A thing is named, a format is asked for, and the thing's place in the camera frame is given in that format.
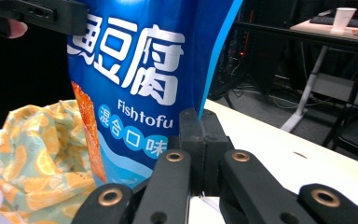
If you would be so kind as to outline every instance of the blue snack bag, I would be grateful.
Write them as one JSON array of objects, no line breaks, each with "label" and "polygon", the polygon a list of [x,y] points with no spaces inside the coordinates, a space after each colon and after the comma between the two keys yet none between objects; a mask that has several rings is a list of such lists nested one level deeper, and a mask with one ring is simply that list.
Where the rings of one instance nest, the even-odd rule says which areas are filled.
[{"label": "blue snack bag", "polygon": [[97,185],[151,176],[179,113],[202,113],[241,0],[81,0],[84,36],[68,36],[68,66]]}]

